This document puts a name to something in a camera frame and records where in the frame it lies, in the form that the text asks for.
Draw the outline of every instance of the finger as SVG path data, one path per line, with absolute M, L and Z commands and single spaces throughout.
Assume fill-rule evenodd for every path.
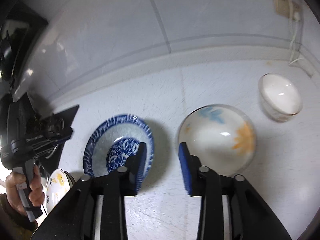
M 44 202 L 44 193 L 41 192 L 41 195 L 37 199 L 34 199 L 31 202 L 32 202 L 33 206 L 35 206 L 35 207 L 41 206 Z
M 38 188 L 42 189 L 40 171 L 39 171 L 38 166 L 36 166 L 36 165 L 34 166 L 33 172 L 34 172 L 34 177 L 30 182 L 31 190 L 36 190 Z
M 26 177 L 22 174 L 11 172 L 9 176 L 5 179 L 5 189 L 7 192 L 7 199 L 9 203 L 16 204 L 20 201 L 19 193 L 16 188 L 17 184 L 26 181 Z
M 9 176 L 5 179 L 5 188 L 16 188 L 17 184 L 21 184 L 26 181 L 26 176 L 23 174 L 12 171 Z
M 29 194 L 29 199 L 30 201 L 35 201 L 36 199 L 38 199 L 40 196 L 42 195 L 42 191 L 41 189 L 37 189 L 35 191 L 31 191 Z

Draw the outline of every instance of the electrical outlet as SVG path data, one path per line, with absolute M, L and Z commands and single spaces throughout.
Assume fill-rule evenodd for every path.
M 282 16 L 289 18 L 290 17 L 289 0 L 273 0 L 273 1 L 276 6 L 276 12 Z M 295 12 L 301 11 L 301 7 L 295 2 L 292 2 L 292 5 L 293 5 L 293 12 L 292 12 L 292 16 L 293 16 Z

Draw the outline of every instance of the blue patterned plate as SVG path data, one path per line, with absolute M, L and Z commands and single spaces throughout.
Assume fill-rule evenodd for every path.
M 135 155 L 139 143 L 147 146 L 143 177 L 148 174 L 153 160 L 153 136 L 139 117 L 131 114 L 114 116 L 101 124 L 91 135 L 84 150 L 84 173 L 99 177 L 123 166 L 129 156 Z

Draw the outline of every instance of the cable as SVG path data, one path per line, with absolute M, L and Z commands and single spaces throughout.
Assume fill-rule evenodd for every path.
M 43 207 L 43 210 L 44 210 L 44 212 L 45 212 L 45 215 L 46 215 L 46 216 L 48 216 L 48 214 L 47 214 L 46 210 L 44 209 L 43 204 L 41 204 L 41 205 L 42 205 L 42 207 Z
M 292 36 L 292 39 L 291 39 L 291 42 L 289 45 L 289 50 L 291 51 L 289 65 L 291 65 L 294 62 L 297 62 L 298 60 L 302 59 L 302 58 L 297 58 L 297 59 L 293 60 L 294 53 L 296 51 L 295 40 L 296 40 L 298 30 L 299 30 L 300 14 L 298 12 L 293 13 L 293 2 L 292 2 L 292 0 L 288 0 L 288 2 L 289 2 L 289 32 L 290 32 L 290 35 Z M 294 31 L 293 31 L 293 20 L 295 20 Z

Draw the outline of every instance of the yellow object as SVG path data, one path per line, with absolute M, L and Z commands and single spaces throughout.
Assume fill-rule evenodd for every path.
M 190 129 L 191 129 L 191 126 L 190 126 L 190 124 L 188 124 L 187 127 L 186 127 L 186 129 L 185 129 L 185 130 L 186 130 L 186 133 L 189 132 Z
M 242 127 L 237 130 L 238 137 L 234 138 L 236 144 L 232 149 L 239 149 L 238 155 L 252 153 L 255 149 L 255 136 L 251 125 L 245 122 Z
M 64 185 L 64 180 L 63 180 L 63 177 L 60 173 L 57 174 L 57 179 L 58 179 L 58 182 L 61 186 Z

